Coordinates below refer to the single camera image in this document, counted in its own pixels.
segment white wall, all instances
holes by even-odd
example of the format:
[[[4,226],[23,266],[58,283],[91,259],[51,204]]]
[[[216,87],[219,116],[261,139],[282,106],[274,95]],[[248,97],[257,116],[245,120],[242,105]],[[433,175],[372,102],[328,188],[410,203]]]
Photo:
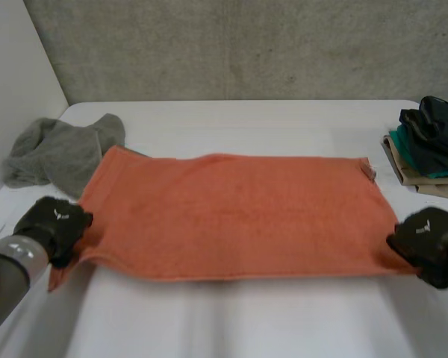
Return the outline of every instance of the white wall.
[[[0,168],[29,123],[67,107],[22,0],[0,0]]]

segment crumpled gray cloth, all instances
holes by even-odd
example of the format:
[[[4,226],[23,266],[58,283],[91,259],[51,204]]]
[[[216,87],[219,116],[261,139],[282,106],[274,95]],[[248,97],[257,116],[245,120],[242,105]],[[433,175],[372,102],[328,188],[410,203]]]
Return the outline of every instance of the crumpled gray cloth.
[[[87,127],[38,119],[16,139],[4,161],[4,183],[12,188],[53,183],[79,198],[103,155],[125,144],[125,128],[114,114]]]

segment table surface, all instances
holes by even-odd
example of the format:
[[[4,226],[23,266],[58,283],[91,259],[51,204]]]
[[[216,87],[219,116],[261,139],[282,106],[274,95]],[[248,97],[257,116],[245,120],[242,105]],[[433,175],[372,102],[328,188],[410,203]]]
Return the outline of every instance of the table surface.
[[[399,219],[448,200],[399,185],[381,147],[410,101],[110,102],[126,145],[153,157],[215,152],[369,157]],[[0,237],[53,186],[0,191]],[[83,265],[48,295],[47,277],[0,328],[0,357],[448,357],[448,290],[415,277],[150,283]]]

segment teal cloth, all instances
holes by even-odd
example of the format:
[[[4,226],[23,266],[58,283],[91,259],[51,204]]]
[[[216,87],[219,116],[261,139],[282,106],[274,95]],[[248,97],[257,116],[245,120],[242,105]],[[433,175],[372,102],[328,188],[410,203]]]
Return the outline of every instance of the teal cloth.
[[[417,170],[417,166],[415,165],[413,158],[410,155],[410,151],[408,150],[408,132],[406,127],[404,125],[399,125],[396,131],[390,131],[389,134],[398,151],[398,154],[400,154],[400,156],[411,168]],[[444,178],[448,177],[448,172],[432,173],[427,175],[427,177],[431,179]]]

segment robotic arm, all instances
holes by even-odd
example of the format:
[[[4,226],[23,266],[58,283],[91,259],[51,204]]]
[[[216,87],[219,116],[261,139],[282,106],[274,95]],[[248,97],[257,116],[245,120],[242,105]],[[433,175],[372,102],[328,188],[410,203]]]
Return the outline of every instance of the robotic arm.
[[[41,198],[0,240],[0,325],[51,263],[65,267],[93,215],[65,200]],[[417,276],[448,287],[448,212],[428,207],[396,225],[389,246],[417,268]]]
[[[41,198],[0,240],[0,325],[51,263],[68,265],[93,215],[66,200]]]
[[[427,207],[395,226],[388,245],[437,289],[448,288],[448,212]]]

